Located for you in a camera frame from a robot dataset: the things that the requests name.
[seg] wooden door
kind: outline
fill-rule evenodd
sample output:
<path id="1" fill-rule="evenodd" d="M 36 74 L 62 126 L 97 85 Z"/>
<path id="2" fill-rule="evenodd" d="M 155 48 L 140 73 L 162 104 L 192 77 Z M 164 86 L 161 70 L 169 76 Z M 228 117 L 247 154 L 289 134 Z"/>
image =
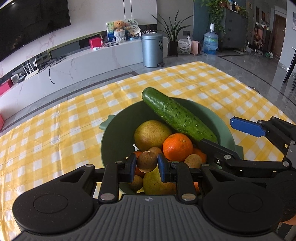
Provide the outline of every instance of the wooden door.
<path id="1" fill-rule="evenodd" d="M 281 56 L 281 50 L 283 48 L 284 38 L 285 38 L 285 31 L 286 31 L 286 19 L 275 15 L 275 23 L 274 23 L 274 30 L 273 30 L 273 42 L 271 51 L 275 56 Z"/>

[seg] yellow checkered tablecloth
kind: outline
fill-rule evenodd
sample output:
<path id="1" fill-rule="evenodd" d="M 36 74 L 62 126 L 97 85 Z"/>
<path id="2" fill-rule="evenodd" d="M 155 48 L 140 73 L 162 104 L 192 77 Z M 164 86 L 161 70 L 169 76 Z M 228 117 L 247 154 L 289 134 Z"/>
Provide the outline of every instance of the yellow checkered tablecloth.
<path id="1" fill-rule="evenodd" d="M 257 121 L 276 116 L 292 121 L 230 75 L 203 62 L 138 75 L 58 104 L 0 138 L 0 240 L 11 240 L 20 232 L 12 216 L 12 204 L 21 193 L 87 163 L 103 167 L 100 123 L 108 115 L 141 101 L 142 91 L 149 86 L 214 111 L 229 127 L 235 143 L 244 147 L 245 159 L 282 160 L 283 155 L 264 137 L 233 130 L 229 119 L 238 116 Z"/>

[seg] orange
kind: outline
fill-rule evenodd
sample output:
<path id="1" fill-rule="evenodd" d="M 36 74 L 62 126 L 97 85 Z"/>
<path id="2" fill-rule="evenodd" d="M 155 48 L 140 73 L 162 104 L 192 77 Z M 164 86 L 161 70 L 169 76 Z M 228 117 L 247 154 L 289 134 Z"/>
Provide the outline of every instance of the orange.
<path id="1" fill-rule="evenodd" d="M 139 157 L 139 155 L 141 155 L 141 154 L 142 154 L 142 152 L 141 152 L 141 151 L 134 151 L 133 153 L 135 153 L 135 154 L 136 154 L 137 158 Z"/>
<path id="2" fill-rule="evenodd" d="M 291 218 L 290 220 L 285 221 L 283 223 L 291 225 L 291 226 L 296 225 L 296 215 L 293 218 Z"/>
<path id="3" fill-rule="evenodd" d="M 200 149 L 194 148 L 193 149 L 193 154 L 199 155 L 200 158 L 202 159 L 202 163 L 207 162 L 207 155 L 204 154 Z"/>
<path id="4" fill-rule="evenodd" d="M 194 184 L 196 193 L 199 195 L 200 194 L 200 188 L 198 187 L 198 182 L 194 182 L 193 184 Z"/>
<path id="5" fill-rule="evenodd" d="M 184 162 L 186 157 L 193 154 L 192 142 L 184 134 L 172 134 L 163 143 L 163 154 L 170 161 Z"/>
<path id="6" fill-rule="evenodd" d="M 139 155 L 141 155 L 141 154 L 142 154 L 142 152 L 141 152 L 141 151 L 134 151 L 133 153 L 135 153 L 135 154 L 136 154 L 137 158 L 139 157 Z M 139 168 L 138 168 L 138 167 L 136 167 L 136 170 L 135 170 L 135 175 L 137 175 L 137 176 L 140 176 L 141 178 L 144 178 L 144 176 L 145 176 L 145 173 L 144 173 L 144 172 L 141 172 L 141 171 L 139 170 Z"/>
<path id="7" fill-rule="evenodd" d="M 141 178 L 144 178 L 145 173 L 144 173 L 144 172 L 141 172 L 141 171 L 139 170 L 139 168 L 136 167 L 135 175 L 140 176 Z"/>

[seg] bowl handle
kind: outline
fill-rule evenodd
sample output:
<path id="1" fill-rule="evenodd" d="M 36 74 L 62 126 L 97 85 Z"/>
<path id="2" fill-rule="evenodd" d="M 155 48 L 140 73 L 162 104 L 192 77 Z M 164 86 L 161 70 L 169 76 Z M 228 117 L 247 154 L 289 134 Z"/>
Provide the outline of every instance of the bowl handle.
<path id="1" fill-rule="evenodd" d="M 109 125 L 109 123 L 114 119 L 115 115 L 108 115 L 108 118 L 107 120 L 105 120 L 104 122 L 102 122 L 100 125 L 99 125 L 99 128 L 101 130 L 106 130 L 107 126 Z"/>

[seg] cucumber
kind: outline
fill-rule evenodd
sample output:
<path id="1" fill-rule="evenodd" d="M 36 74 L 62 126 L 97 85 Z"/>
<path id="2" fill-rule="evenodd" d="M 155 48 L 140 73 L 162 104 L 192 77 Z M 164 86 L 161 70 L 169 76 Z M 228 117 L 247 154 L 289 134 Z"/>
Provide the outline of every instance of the cucumber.
<path id="1" fill-rule="evenodd" d="M 176 131 L 199 142 L 205 138 L 217 143 L 215 134 L 195 115 L 172 98 L 148 87 L 142 92 L 143 101 Z"/>

